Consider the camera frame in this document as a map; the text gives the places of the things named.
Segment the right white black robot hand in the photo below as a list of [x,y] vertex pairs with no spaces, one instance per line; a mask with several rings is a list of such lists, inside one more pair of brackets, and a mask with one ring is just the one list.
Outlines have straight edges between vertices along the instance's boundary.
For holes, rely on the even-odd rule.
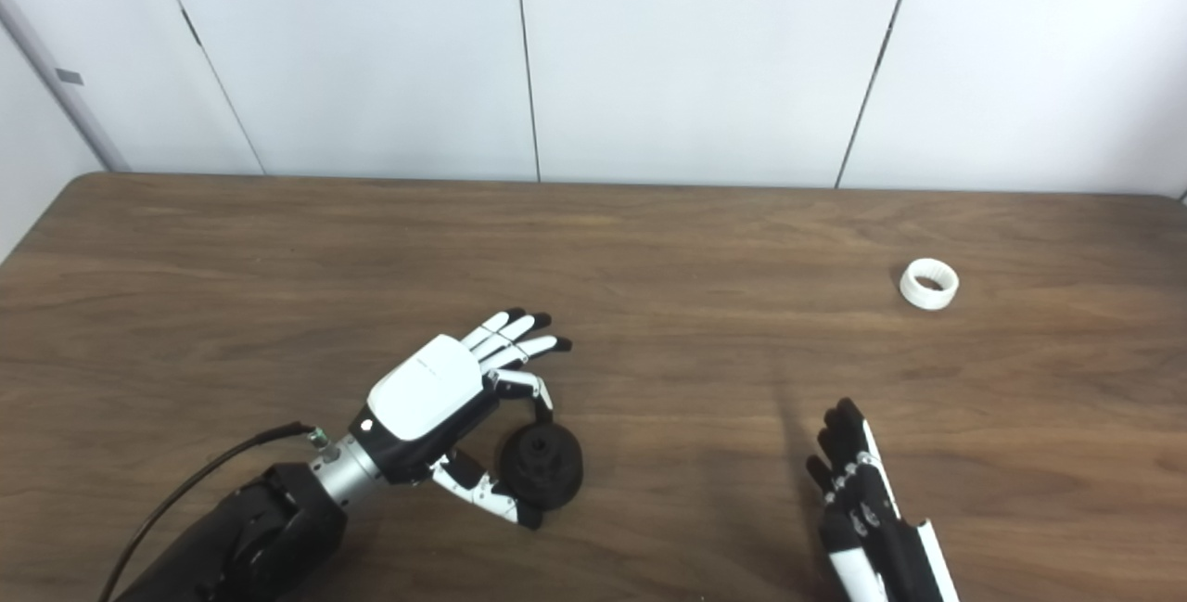
[[849,601],[957,601],[933,522],[899,508],[872,425],[844,397],[823,416],[805,468],[823,493],[819,537]]

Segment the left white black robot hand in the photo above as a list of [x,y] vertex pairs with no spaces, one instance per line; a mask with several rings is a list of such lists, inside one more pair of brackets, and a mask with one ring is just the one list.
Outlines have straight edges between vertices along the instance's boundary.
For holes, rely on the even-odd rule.
[[461,340],[440,332],[396,365],[370,388],[349,429],[364,470],[388,484],[432,480],[466,503],[539,530],[542,511],[518,499],[459,444],[504,401],[531,400],[535,416],[551,422],[546,382],[523,369],[548,353],[572,349],[572,340],[542,334],[551,323],[546,312],[503,310]]

